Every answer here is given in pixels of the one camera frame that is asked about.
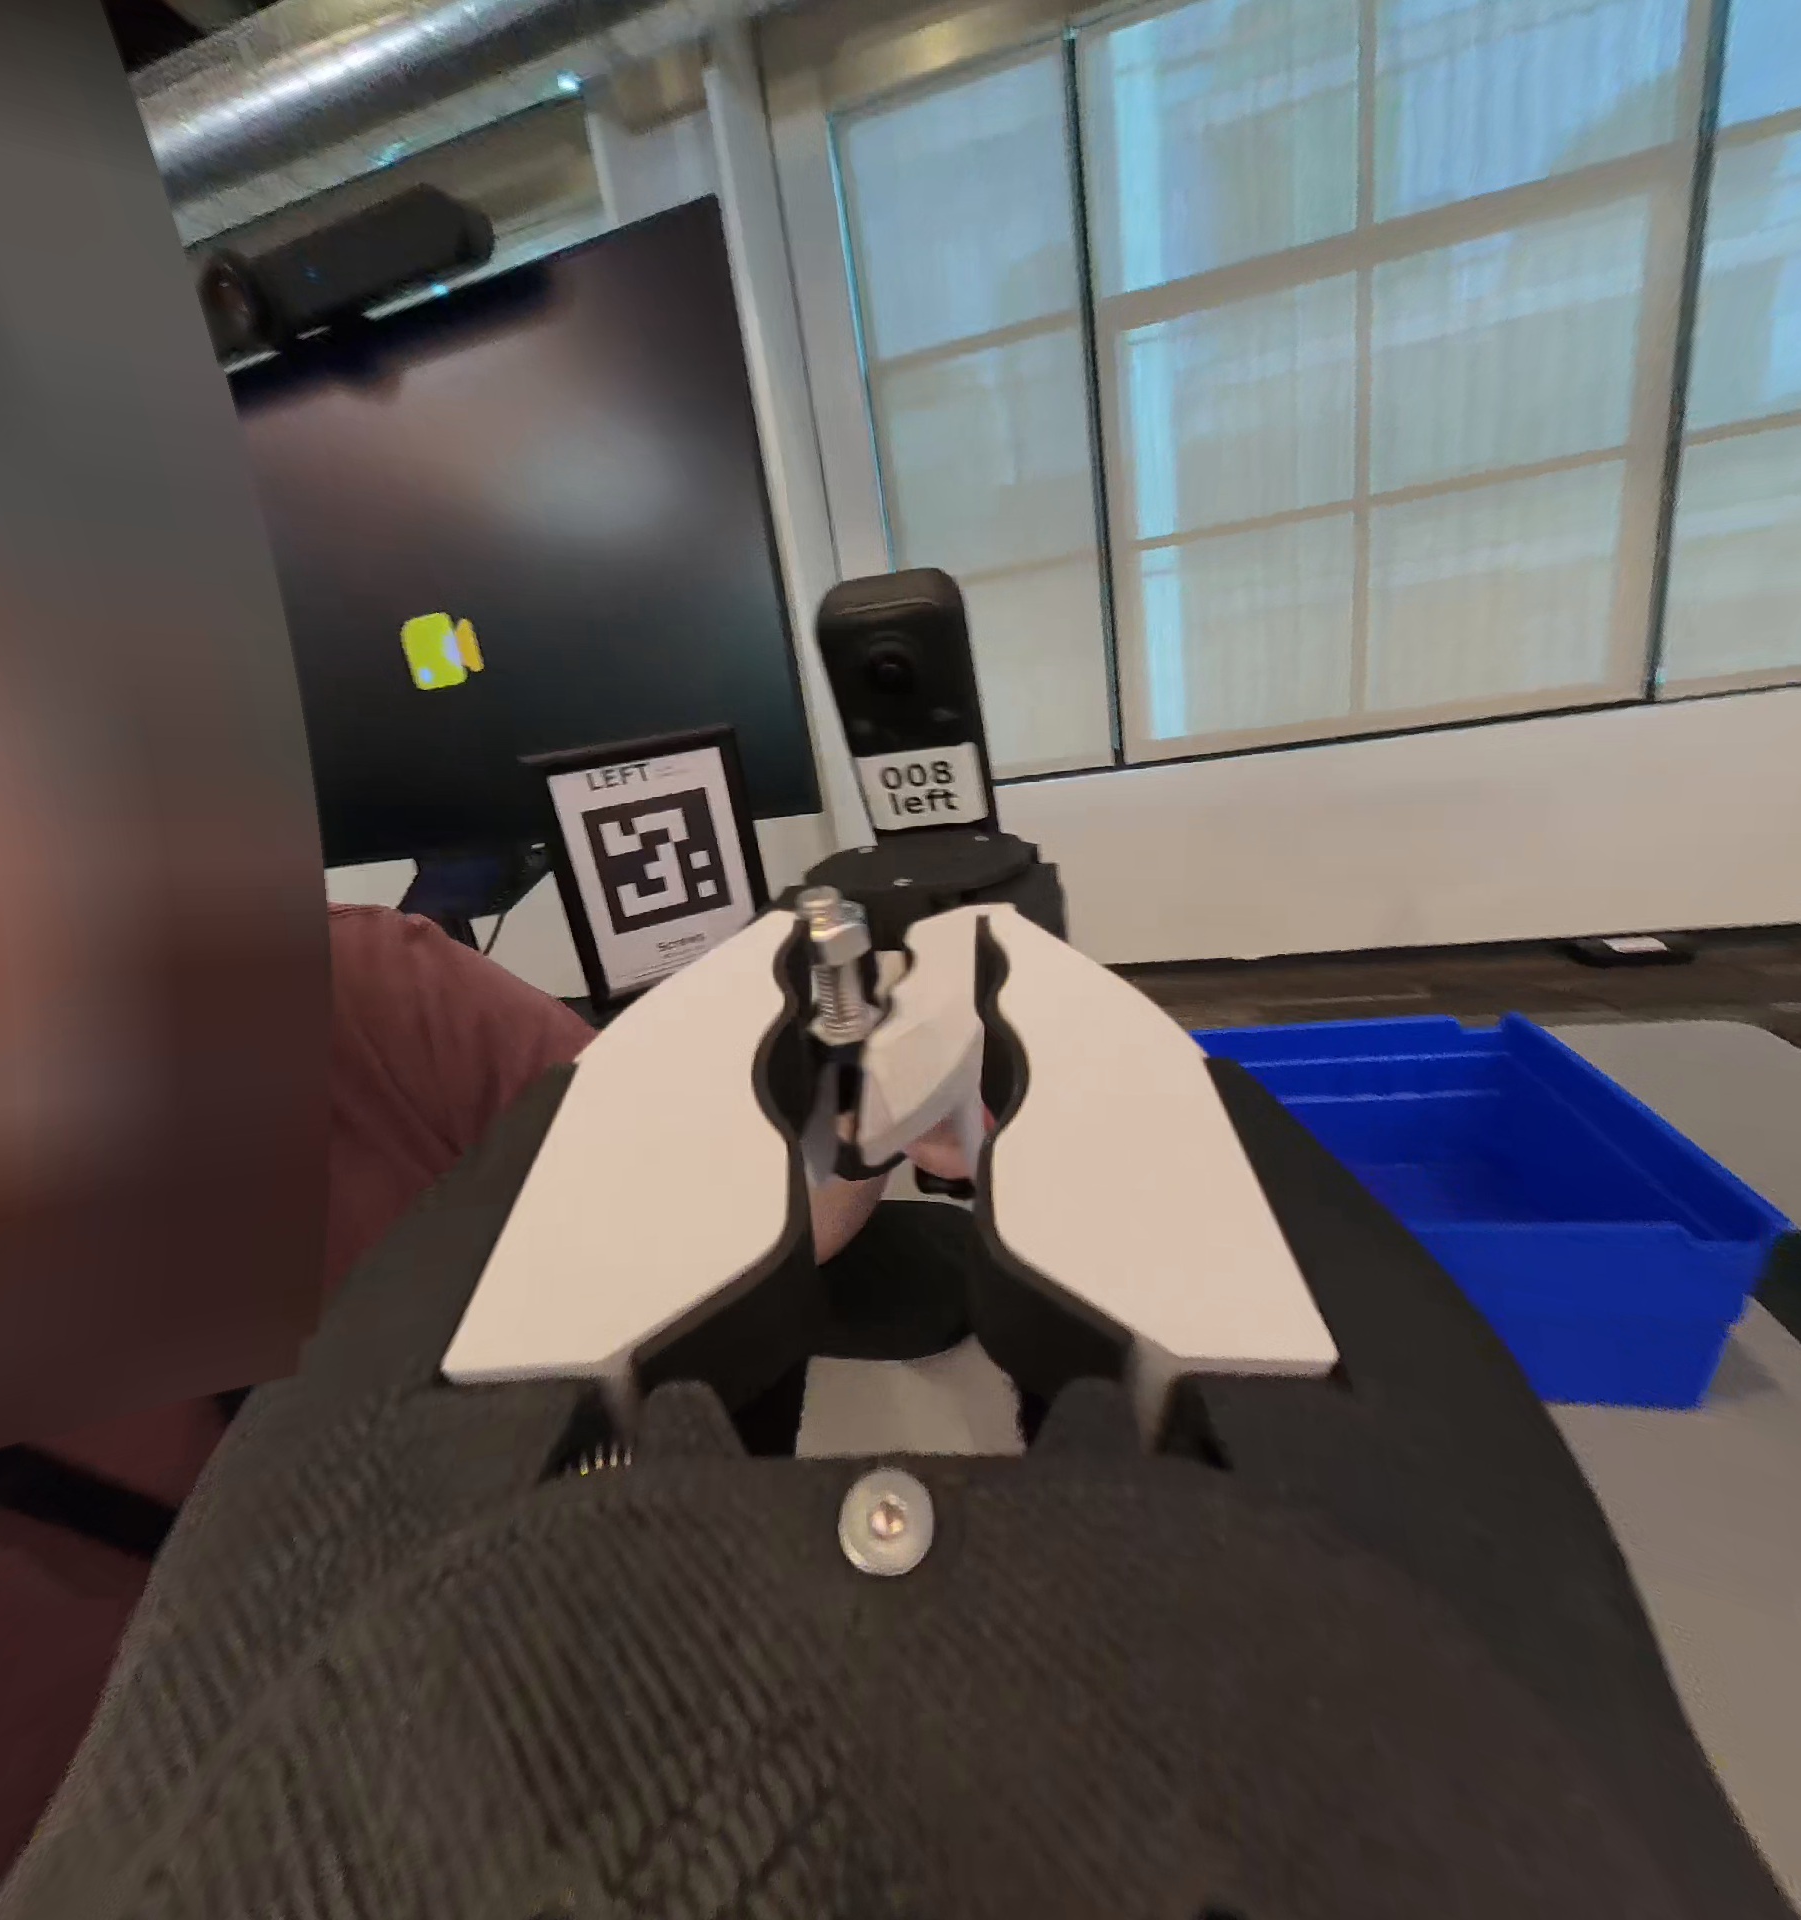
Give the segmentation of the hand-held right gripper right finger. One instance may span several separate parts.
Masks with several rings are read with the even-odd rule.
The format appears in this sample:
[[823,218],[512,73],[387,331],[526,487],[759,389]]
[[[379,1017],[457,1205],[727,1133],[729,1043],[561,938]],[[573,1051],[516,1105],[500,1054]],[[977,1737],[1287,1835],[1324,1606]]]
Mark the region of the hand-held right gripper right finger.
[[998,1069],[968,1305],[986,1357],[1026,1401],[1107,1380],[1135,1411],[1180,1380],[1328,1379],[1337,1346],[1192,1035],[1003,906],[975,952]]

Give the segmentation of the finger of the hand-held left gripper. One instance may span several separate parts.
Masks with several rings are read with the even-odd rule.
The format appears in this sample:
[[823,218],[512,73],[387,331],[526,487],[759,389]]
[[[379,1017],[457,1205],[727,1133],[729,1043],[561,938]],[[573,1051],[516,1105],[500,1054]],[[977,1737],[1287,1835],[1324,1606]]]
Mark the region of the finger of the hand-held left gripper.
[[813,1108],[800,1146],[808,1181],[823,1188],[861,1179],[861,1067],[854,1045],[823,1045],[815,1054]]
[[977,1174],[986,1138],[978,928],[914,924],[901,956],[884,961],[884,1012],[859,1057],[859,1151],[869,1166],[913,1157],[934,1174]]

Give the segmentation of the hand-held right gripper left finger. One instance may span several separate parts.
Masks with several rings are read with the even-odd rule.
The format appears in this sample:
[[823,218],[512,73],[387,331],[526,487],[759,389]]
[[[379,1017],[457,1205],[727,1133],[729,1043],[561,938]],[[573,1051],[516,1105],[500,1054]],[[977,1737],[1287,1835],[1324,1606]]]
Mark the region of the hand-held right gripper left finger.
[[804,926],[770,911],[582,1051],[446,1382],[579,1380],[612,1411],[701,1382],[742,1411],[801,1363],[825,1304],[808,963]]

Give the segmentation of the steel hex bolt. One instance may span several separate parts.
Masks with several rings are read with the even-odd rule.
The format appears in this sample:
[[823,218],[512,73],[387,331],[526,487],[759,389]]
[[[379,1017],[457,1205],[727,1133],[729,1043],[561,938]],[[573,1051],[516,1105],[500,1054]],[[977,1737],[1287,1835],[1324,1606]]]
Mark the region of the steel hex bolt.
[[[810,886],[804,888],[793,901],[793,913],[801,926],[801,916],[813,916],[831,908],[835,902],[847,901],[833,886]],[[813,1017],[810,1034],[821,1045],[861,1045],[872,1034],[879,1022],[879,1008],[872,995],[871,981],[874,972],[869,972],[872,964],[872,952],[856,969],[816,969],[815,956],[808,946],[808,940],[801,929],[806,943],[808,966],[810,966],[810,995],[813,995]]]

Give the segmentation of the person's left hand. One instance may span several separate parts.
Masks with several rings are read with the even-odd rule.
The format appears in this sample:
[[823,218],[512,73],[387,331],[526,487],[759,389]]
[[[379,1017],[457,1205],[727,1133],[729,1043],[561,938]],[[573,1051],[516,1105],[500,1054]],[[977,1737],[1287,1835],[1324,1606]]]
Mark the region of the person's left hand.
[[973,1174],[975,1151],[953,1120],[943,1120],[914,1139],[879,1179],[851,1181],[833,1174],[819,1185],[810,1182],[816,1261],[826,1264],[842,1255],[880,1205],[971,1205]]

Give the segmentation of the framed marker sign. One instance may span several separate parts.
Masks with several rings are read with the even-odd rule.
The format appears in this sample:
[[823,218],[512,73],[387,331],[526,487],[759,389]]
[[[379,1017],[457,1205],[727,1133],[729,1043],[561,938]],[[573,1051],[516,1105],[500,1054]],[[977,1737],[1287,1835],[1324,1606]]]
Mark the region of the framed marker sign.
[[644,995],[768,904],[732,726],[519,759],[594,1011]]

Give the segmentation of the black screen cart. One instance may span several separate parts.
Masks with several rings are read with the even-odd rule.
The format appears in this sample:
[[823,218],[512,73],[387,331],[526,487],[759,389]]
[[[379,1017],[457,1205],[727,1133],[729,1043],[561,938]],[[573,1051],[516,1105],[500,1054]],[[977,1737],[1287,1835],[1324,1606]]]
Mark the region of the black screen cart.
[[549,849],[437,857],[415,864],[397,911],[426,920],[463,947],[489,955],[513,906],[550,873]]

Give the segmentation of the large grid window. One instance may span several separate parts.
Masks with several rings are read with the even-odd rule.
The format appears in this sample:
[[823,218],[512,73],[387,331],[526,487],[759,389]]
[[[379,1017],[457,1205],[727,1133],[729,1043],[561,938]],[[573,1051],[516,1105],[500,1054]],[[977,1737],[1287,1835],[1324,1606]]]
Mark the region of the large grid window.
[[1801,684],[1801,5],[1032,15],[821,108],[1003,773]]

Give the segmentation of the blue plastic bin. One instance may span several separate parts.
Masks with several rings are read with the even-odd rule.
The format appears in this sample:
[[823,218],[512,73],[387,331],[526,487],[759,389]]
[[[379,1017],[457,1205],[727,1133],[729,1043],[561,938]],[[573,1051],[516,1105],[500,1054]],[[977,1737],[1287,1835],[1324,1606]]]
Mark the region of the blue plastic bin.
[[1793,1223],[1521,1017],[1208,1027],[1557,1406],[1702,1406]]

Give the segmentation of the black video bar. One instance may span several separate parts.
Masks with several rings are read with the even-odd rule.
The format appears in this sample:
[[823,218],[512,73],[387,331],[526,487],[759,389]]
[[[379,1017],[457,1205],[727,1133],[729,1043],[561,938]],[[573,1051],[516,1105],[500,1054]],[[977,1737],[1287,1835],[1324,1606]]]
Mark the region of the black video bar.
[[219,359],[279,353],[485,267],[493,249],[494,226],[481,208],[442,187],[415,185],[259,251],[207,254],[198,299]]

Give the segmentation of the large black wall screen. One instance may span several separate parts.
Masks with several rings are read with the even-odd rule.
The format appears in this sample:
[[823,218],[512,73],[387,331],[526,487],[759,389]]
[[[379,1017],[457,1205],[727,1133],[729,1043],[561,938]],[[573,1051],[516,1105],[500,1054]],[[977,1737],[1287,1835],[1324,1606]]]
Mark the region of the large black wall screen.
[[821,789],[714,195],[230,376],[327,869],[544,836],[532,756],[729,728]]

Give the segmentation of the silver ventilation duct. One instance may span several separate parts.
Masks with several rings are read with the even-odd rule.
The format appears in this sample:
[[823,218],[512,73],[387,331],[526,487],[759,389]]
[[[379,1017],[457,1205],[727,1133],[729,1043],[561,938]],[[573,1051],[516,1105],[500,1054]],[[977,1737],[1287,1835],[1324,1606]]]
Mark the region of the silver ventilation duct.
[[513,104],[588,83],[719,32],[750,5],[282,3],[156,61],[132,88],[168,200],[244,187],[365,143],[421,149]]

